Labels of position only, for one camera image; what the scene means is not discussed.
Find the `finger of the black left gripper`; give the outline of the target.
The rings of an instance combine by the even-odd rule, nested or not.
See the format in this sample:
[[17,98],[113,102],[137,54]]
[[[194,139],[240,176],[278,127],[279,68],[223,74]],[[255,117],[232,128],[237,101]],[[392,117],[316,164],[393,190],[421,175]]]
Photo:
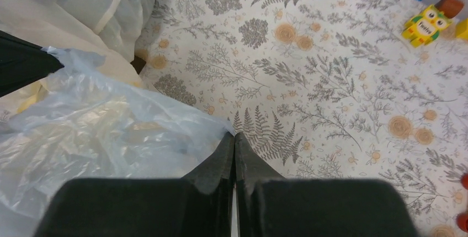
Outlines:
[[41,46],[1,31],[1,96],[63,68]]

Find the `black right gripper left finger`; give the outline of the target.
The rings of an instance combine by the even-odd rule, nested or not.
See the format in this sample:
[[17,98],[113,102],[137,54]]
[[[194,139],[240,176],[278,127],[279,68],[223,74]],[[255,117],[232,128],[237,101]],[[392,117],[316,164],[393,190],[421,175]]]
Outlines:
[[181,178],[76,178],[35,236],[230,236],[234,136]]

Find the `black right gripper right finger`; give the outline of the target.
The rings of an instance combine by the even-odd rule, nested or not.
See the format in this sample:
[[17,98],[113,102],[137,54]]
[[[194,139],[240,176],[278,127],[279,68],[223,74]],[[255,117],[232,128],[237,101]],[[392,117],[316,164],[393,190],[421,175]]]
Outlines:
[[418,236],[392,185],[376,179],[287,179],[235,136],[240,236]]

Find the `light blue trash bag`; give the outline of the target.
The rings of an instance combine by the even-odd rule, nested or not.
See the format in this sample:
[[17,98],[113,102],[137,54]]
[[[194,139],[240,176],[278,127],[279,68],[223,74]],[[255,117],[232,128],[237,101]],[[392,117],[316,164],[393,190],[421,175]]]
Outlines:
[[179,178],[231,123],[99,72],[104,57],[45,48],[63,68],[1,102],[1,235],[31,236],[74,178]]

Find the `translucent white yellow trash bag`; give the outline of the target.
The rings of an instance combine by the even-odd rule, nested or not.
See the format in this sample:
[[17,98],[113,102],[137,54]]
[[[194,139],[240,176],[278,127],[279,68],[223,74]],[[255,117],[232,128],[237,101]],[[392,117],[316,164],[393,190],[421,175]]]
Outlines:
[[[1,0],[1,31],[43,48],[71,48],[104,56],[99,71],[132,86],[141,79],[132,66],[135,43],[155,0]],[[39,79],[1,96],[5,122],[39,101]]]

